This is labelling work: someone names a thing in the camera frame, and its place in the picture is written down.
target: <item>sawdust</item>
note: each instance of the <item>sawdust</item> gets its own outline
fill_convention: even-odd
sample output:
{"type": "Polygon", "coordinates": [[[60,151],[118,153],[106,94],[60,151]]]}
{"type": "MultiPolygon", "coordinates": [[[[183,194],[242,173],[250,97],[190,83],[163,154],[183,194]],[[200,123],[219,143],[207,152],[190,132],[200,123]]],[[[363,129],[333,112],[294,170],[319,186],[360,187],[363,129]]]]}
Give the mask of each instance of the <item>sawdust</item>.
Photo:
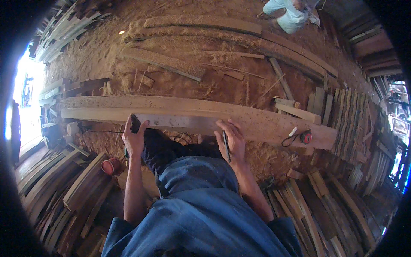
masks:
{"type": "MultiPolygon", "coordinates": [[[[142,42],[132,42],[128,46],[157,52],[191,63],[204,62],[241,69],[267,77],[272,81],[266,81],[248,74],[245,74],[244,79],[240,81],[226,75],[219,84],[219,88],[211,89],[217,76],[217,70],[225,71],[224,69],[207,67],[200,83],[173,72],[152,70],[150,73],[147,72],[146,76],[155,81],[153,87],[142,86],[140,92],[136,91],[138,85],[133,85],[136,69],[141,71],[147,68],[157,68],[154,65],[148,65],[132,58],[122,57],[120,52],[126,46],[122,43],[122,40],[130,35],[131,31],[135,32],[138,28],[142,28],[147,18],[192,14],[231,17],[262,24],[264,29],[270,29],[274,33],[303,46],[336,68],[340,79],[330,78],[328,82],[330,88],[341,88],[343,87],[342,84],[346,82],[349,87],[362,92],[372,91],[371,85],[360,75],[360,68],[355,61],[342,54],[341,50],[325,37],[323,31],[318,30],[313,25],[306,25],[293,35],[271,29],[268,26],[268,21],[255,18],[263,6],[264,3],[261,1],[246,0],[123,1],[117,5],[112,16],[108,17],[95,29],[87,31],[78,41],[67,45],[64,53],[47,65],[45,83],[49,84],[63,77],[73,81],[109,77],[110,81],[103,88],[102,95],[162,95],[207,99],[240,105],[246,105],[247,103],[246,85],[248,84],[248,104],[256,102],[277,79],[268,61],[203,52],[235,51],[267,54],[277,50],[275,44],[263,44],[262,39],[255,39],[253,36],[247,35],[244,37],[244,35],[241,35],[241,37],[237,37],[234,32],[223,31],[220,33],[221,31],[214,29],[203,29],[204,31],[201,33],[188,36],[187,30],[178,27],[182,31],[180,36],[175,36],[170,31],[164,30],[162,33],[167,36],[154,37],[142,42]],[[126,33],[119,35],[118,32],[121,30],[126,30],[126,33]],[[204,33],[214,37],[204,37],[204,33]]],[[[189,29],[191,31],[202,30],[200,28],[189,29]]],[[[148,31],[152,31],[152,29],[140,29],[139,33],[141,36],[147,36],[148,31]]],[[[305,108],[309,93],[314,92],[315,87],[320,86],[319,83],[307,78],[301,71],[282,63],[280,60],[279,65],[285,74],[285,79],[293,92],[294,98],[305,108]]],[[[285,96],[282,88],[280,86],[276,87],[266,96],[266,100],[259,103],[257,107],[272,110],[269,102],[270,97],[274,95],[285,96]]],[[[95,131],[118,132],[119,129],[119,125],[107,123],[92,125],[92,130],[95,131]]],[[[187,136],[183,136],[183,138],[190,141],[187,136]]],[[[86,132],[77,136],[75,142],[92,152],[100,153],[103,151],[120,159],[124,155],[124,144],[121,135],[117,137],[117,133],[86,132]]],[[[263,180],[270,176],[274,176],[280,181],[284,180],[285,173],[291,167],[302,173],[307,172],[311,159],[301,156],[301,158],[299,157],[295,162],[292,162],[292,156],[292,153],[279,151],[267,144],[260,146],[255,142],[247,143],[247,160],[250,162],[252,172],[257,180],[263,180]]]]}

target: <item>hand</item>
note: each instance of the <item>hand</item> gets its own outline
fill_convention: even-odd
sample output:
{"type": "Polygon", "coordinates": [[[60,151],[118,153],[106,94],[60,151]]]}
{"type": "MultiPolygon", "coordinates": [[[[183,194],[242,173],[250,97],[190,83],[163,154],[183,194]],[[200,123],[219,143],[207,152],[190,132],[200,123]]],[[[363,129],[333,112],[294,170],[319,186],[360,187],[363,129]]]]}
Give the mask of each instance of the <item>hand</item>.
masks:
{"type": "Polygon", "coordinates": [[[149,121],[144,121],[140,125],[139,132],[137,132],[137,134],[134,134],[131,132],[131,116],[132,114],[129,115],[126,121],[126,127],[121,138],[123,139],[123,142],[130,155],[130,160],[132,158],[137,158],[139,160],[144,147],[144,131],[148,127],[149,121]]]}
{"type": "MultiPolygon", "coordinates": [[[[229,163],[231,167],[240,167],[246,165],[245,161],[245,140],[242,133],[241,126],[231,119],[228,121],[218,120],[215,123],[227,134],[228,146],[231,157],[231,162],[229,163]]],[[[217,138],[218,147],[220,149],[221,155],[228,162],[227,151],[224,144],[224,139],[222,133],[214,131],[215,137],[217,138]]]]}

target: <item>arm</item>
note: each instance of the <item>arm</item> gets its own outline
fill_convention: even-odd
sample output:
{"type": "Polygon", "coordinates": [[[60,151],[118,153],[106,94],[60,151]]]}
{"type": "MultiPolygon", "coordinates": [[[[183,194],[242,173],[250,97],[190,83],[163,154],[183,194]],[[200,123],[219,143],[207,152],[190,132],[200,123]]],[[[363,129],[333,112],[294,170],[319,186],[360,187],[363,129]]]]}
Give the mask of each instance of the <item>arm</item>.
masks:
{"type": "Polygon", "coordinates": [[[147,206],[145,204],[145,190],[143,188],[143,178],[141,176],[140,156],[144,147],[144,131],[148,126],[146,120],[140,126],[139,132],[131,132],[131,115],[129,116],[122,139],[130,155],[129,171],[126,182],[124,196],[124,219],[129,223],[137,226],[147,215],[147,206]]]}
{"type": "MultiPolygon", "coordinates": [[[[223,129],[228,137],[231,162],[229,163],[236,174],[240,191],[244,201],[250,208],[265,222],[268,223],[274,219],[271,208],[269,207],[263,193],[258,187],[249,165],[245,161],[245,140],[241,127],[231,119],[228,122],[219,120],[217,126],[223,129]]],[[[227,161],[226,148],[221,133],[214,132],[220,152],[227,161]]]]}

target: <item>workshop floor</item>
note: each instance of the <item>workshop floor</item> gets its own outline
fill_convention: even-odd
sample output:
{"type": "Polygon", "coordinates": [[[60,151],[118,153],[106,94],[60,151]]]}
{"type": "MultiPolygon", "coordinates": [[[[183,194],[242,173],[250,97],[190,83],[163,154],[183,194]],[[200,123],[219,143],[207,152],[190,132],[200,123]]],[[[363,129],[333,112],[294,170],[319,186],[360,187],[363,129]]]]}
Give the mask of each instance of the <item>workshop floor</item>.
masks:
{"type": "MultiPolygon", "coordinates": [[[[249,84],[249,105],[257,101],[259,96],[267,90],[272,81],[276,81],[276,74],[267,60],[248,57],[224,57],[218,55],[203,55],[201,51],[243,51],[250,52],[235,44],[230,44],[217,39],[205,37],[159,37],[141,43],[141,48],[156,51],[168,56],[188,61],[202,61],[217,65],[242,69],[270,79],[263,80],[246,75],[243,81],[228,77],[219,88],[212,87],[217,72],[209,69],[199,84],[194,80],[170,72],[153,72],[146,74],[155,80],[152,88],[142,86],[137,92],[138,84],[133,85],[136,69],[147,68],[146,63],[121,57],[120,51],[125,46],[121,43],[121,30],[128,29],[131,21],[140,18],[164,16],[170,14],[208,14],[228,16],[254,23],[260,23],[269,29],[267,20],[256,19],[255,16],[262,10],[262,1],[247,0],[140,0],[122,1],[117,3],[114,14],[101,22],[95,29],[86,32],[81,39],[71,42],[64,53],[57,57],[46,67],[46,84],[62,77],[73,81],[98,79],[109,77],[107,88],[100,92],[101,95],[160,95],[173,97],[187,97],[206,99],[211,101],[227,102],[246,105],[246,84],[249,84]]],[[[306,24],[303,29],[294,35],[270,28],[286,39],[299,44],[305,49],[318,55],[339,72],[339,79],[330,78],[328,86],[331,88],[357,89],[362,92],[372,92],[371,85],[362,76],[360,68],[349,56],[337,48],[325,35],[324,31],[312,24],[306,24]]],[[[280,66],[285,73],[292,94],[296,101],[306,108],[308,95],[315,91],[320,83],[306,77],[301,71],[282,62],[280,66]]],[[[257,108],[270,109],[268,106],[271,97],[279,95],[284,97],[284,91],[278,85],[272,94],[268,94],[265,101],[256,105],[257,108]]],[[[121,131],[120,125],[95,124],[94,131],[121,131]]],[[[123,158],[124,144],[121,137],[111,132],[86,132],[77,138],[77,143],[89,151],[107,152],[110,156],[123,158]]],[[[196,142],[196,137],[183,136],[182,143],[196,142]]],[[[274,176],[284,180],[290,168],[305,172],[305,157],[294,158],[291,153],[279,151],[268,144],[250,142],[247,144],[247,159],[251,164],[252,172],[257,180],[274,176]]]]}

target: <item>blue shirt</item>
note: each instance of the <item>blue shirt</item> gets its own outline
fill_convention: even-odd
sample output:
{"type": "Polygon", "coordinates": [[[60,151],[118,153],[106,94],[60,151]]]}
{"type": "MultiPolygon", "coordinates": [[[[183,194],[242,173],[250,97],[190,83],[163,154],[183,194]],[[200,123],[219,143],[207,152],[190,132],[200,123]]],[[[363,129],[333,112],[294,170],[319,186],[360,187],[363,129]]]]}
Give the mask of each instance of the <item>blue shirt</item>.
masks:
{"type": "Polygon", "coordinates": [[[137,227],[114,218],[102,256],[302,256],[291,220],[265,224],[225,161],[179,158],[160,180],[170,195],[137,227]]]}

